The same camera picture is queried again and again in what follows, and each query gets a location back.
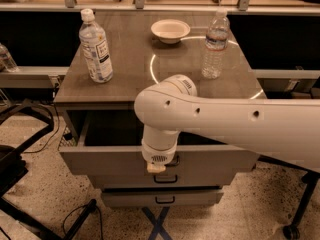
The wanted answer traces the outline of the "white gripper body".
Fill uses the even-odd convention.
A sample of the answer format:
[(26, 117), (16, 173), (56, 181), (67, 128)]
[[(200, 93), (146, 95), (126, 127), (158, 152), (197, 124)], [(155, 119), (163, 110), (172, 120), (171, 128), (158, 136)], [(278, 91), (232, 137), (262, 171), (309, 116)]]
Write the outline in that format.
[(152, 174), (164, 172), (166, 165), (173, 160), (176, 148), (177, 144), (174, 144), (169, 149), (158, 150), (142, 142), (141, 151), (147, 164), (147, 171)]

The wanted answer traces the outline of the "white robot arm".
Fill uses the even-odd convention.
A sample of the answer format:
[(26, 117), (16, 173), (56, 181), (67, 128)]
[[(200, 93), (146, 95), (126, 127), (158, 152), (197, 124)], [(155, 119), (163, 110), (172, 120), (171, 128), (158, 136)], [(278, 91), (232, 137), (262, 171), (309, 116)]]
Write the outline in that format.
[(210, 99), (174, 75), (141, 91), (134, 111), (144, 124), (142, 156), (150, 172), (172, 161), (187, 132), (312, 171), (320, 169), (320, 102), (316, 99)]

